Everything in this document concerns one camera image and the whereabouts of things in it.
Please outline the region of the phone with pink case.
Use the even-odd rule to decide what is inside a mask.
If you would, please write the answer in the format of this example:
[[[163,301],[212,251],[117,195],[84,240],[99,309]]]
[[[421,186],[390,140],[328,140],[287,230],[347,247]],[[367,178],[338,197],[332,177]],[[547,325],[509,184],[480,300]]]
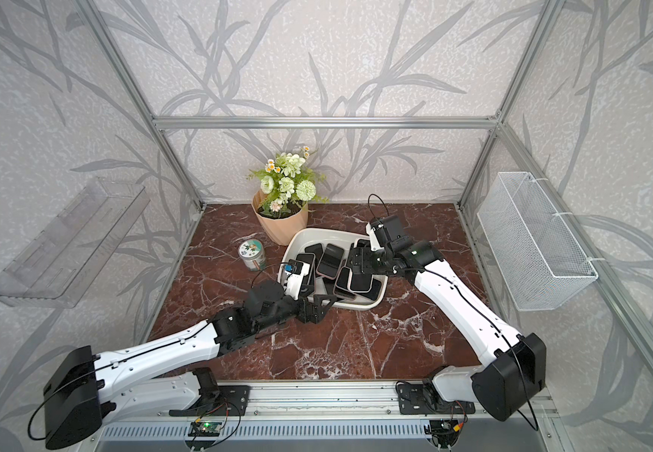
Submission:
[[[301,262],[304,266],[308,267],[308,273],[302,278],[299,293],[304,297],[308,297],[314,292],[315,273],[314,264],[316,255],[313,252],[302,252],[296,256],[296,261]]]

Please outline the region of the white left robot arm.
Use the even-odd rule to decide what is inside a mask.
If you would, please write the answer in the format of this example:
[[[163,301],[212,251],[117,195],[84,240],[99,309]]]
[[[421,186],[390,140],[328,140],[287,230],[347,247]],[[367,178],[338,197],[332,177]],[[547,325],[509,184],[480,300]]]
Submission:
[[[251,288],[243,303],[172,335],[100,354],[89,346],[76,348],[43,388],[40,440],[49,450],[73,446],[117,410],[117,394],[174,369],[245,348],[259,333],[288,320],[318,324],[337,301],[332,295],[288,293],[278,282],[265,281]]]

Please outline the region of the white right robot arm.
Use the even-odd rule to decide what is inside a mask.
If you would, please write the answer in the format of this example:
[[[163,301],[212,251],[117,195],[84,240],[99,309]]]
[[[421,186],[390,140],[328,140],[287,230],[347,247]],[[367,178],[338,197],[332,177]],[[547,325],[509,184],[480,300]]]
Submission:
[[[346,266],[354,276],[404,278],[468,341],[479,364],[438,371],[430,384],[441,400],[478,403],[503,422],[545,388],[547,347],[542,339],[520,333],[492,312],[431,243],[423,240],[400,252],[356,246]]]

